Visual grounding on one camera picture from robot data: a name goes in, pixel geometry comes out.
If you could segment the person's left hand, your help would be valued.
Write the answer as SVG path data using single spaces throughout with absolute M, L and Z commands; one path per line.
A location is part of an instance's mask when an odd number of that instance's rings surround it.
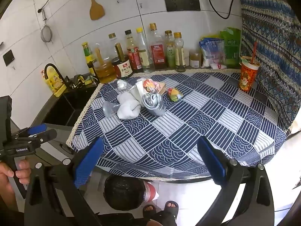
M 16 171 L 16 177 L 18 178 L 19 182 L 22 185 L 29 185 L 30 183 L 30 175 L 31 175 L 31 168 L 30 164 L 27 159 L 23 159 L 19 161 L 19 168 L 20 170 Z M 1 187 L 0 193 L 1 198 L 3 199 L 6 206 L 13 211 L 18 211 L 17 201 L 15 192 L 13 187 L 9 181 L 9 178 L 14 177 L 14 172 L 12 169 L 4 162 L 1 162 Z

